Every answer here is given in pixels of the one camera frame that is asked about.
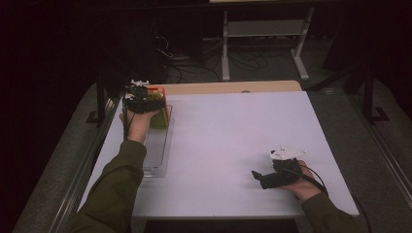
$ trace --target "human hand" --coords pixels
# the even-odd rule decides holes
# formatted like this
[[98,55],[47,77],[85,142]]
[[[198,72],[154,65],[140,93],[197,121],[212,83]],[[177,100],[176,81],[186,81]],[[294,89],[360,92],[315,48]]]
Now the human hand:
[[[298,160],[304,175],[314,178],[310,170],[306,167],[304,161]],[[321,193],[321,191],[312,183],[299,178],[296,183],[291,183],[289,185],[282,186],[281,188],[291,191],[299,200],[306,201],[307,199]]]
[[[144,114],[135,114],[131,111],[127,111],[128,121],[128,140],[136,141],[143,144],[146,140],[146,135],[151,125],[151,119],[159,111],[152,111]],[[119,115],[121,123],[124,124],[124,115]]]

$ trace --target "white table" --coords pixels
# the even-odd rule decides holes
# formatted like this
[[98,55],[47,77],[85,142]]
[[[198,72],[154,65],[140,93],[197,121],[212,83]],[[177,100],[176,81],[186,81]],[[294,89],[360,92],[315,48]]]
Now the white table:
[[[302,159],[323,178],[333,203],[350,215],[359,214],[306,92],[183,94],[167,100],[174,119],[167,173],[164,178],[143,179],[133,216],[304,216],[291,193],[263,190],[251,174],[272,173],[269,153],[280,145],[307,150]],[[121,135],[115,118],[82,204],[103,167],[118,153]]]

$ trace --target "olive green sleeve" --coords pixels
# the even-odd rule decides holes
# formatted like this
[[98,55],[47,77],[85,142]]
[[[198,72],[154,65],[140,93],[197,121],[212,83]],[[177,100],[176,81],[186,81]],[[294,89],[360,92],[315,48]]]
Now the olive green sleeve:
[[143,179],[146,148],[125,141],[108,163],[76,213],[69,232],[125,232],[129,225],[137,188]]
[[303,202],[302,209],[316,233],[362,232],[354,218],[337,209],[324,193]]

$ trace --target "wire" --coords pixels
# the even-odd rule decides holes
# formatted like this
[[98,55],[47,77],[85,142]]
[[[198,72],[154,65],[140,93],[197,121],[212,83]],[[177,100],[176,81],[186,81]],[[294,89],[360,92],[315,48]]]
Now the wire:
[[303,180],[312,183],[312,184],[313,184],[315,187],[317,187],[321,192],[324,192],[324,193],[328,196],[326,187],[322,186],[322,185],[321,185],[319,182],[317,182],[315,179],[313,179],[313,178],[311,178],[311,177],[309,177],[309,176],[306,176],[305,174],[298,174],[298,173],[296,173],[295,171],[290,170],[290,169],[287,169],[287,168],[284,168],[283,171],[287,171],[287,172],[289,172],[289,173],[292,173],[292,174],[294,174],[294,175],[302,178]]
[[[212,54],[212,55],[210,55],[209,57],[207,57],[207,59],[211,59],[211,58],[214,57],[214,56],[217,56],[217,55],[216,55],[216,54]],[[170,66],[171,66],[172,68],[174,68],[175,70],[179,71],[181,77],[183,76],[183,75],[182,75],[182,72],[186,72],[186,73],[189,73],[189,74],[205,74],[205,73],[209,73],[209,72],[210,72],[210,73],[214,74],[214,75],[216,76],[218,82],[220,82],[220,81],[221,81],[221,78],[220,78],[219,74],[214,71],[214,69],[215,69],[215,68],[218,66],[218,64],[219,64],[219,61],[220,61],[220,60],[217,59],[217,60],[215,61],[215,63],[213,64],[212,68],[208,68],[208,67],[202,66],[202,65],[198,64],[198,62],[194,62],[194,61],[193,61],[193,63],[189,63],[189,64],[187,64],[187,63],[186,63],[186,64],[185,64],[185,63],[184,63],[184,64],[179,64],[179,63],[175,62],[175,63],[171,64]],[[185,69],[185,68],[196,68],[196,69],[201,69],[201,70],[200,70],[200,71],[191,71],[191,70]]]
[[316,173],[313,169],[311,169],[310,167],[304,166],[304,165],[299,165],[300,167],[304,167],[309,169],[311,172],[313,172],[318,178],[319,180],[321,180],[322,185],[324,186],[324,188],[326,188],[326,185],[324,183],[324,181],[322,180],[321,176],[318,175],[318,173]]
[[133,116],[131,117],[131,120],[130,120],[130,122],[129,122],[128,125],[127,125],[127,131],[130,130],[131,121],[133,121],[134,116],[136,116],[136,113],[133,113]]
[[156,50],[160,51],[163,55],[165,55],[167,58],[169,59],[173,59],[174,54],[172,52],[167,51],[169,49],[169,42],[167,41],[166,38],[162,37],[162,36],[155,36],[156,39],[162,39],[165,43],[164,45],[164,49],[161,47],[160,44],[160,48],[155,48]]
[[179,79],[176,83],[181,83],[181,80],[185,81],[185,83],[189,83],[187,79],[183,78],[183,77],[178,77],[178,76],[168,76],[168,78],[170,78],[170,82],[173,83],[173,78],[177,78]]
[[[240,54],[239,52],[237,53],[232,53],[228,55],[228,58],[230,62],[238,67],[239,69],[245,70],[245,71],[257,71],[263,68],[266,68],[268,66],[268,61],[267,58],[271,57],[277,57],[281,56],[287,52],[289,52],[292,48],[292,46],[288,47],[287,49],[275,53],[275,54],[268,54],[270,50],[273,49],[274,43],[268,45],[267,47],[264,48],[264,52],[249,52],[249,55],[246,54]],[[230,48],[240,48],[239,46],[232,45]]]
[[127,105],[126,105],[125,98],[126,98],[126,94],[125,92],[123,92],[121,94],[121,100],[123,104],[121,111],[123,112],[123,140],[124,141],[127,140],[127,136],[128,136],[128,127],[126,126],[127,125]]
[[182,80],[182,78],[183,78],[182,71],[181,71],[179,68],[177,68],[176,66],[174,66],[174,65],[170,65],[170,67],[179,72],[179,75],[180,75],[180,76],[176,77],[176,78],[179,78],[179,80],[178,80],[176,83],[180,83],[181,80]]

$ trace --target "dark wall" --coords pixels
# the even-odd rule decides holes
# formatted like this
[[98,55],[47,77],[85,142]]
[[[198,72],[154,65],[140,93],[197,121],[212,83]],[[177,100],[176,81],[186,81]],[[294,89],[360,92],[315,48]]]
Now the dark wall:
[[[340,71],[361,62],[392,92],[412,118],[412,4],[409,1],[359,1],[345,8],[343,23],[324,68]],[[364,75],[352,79],[361,84]]]
[[0,232],[11,232],[95,72],[54,1],[0,4]]

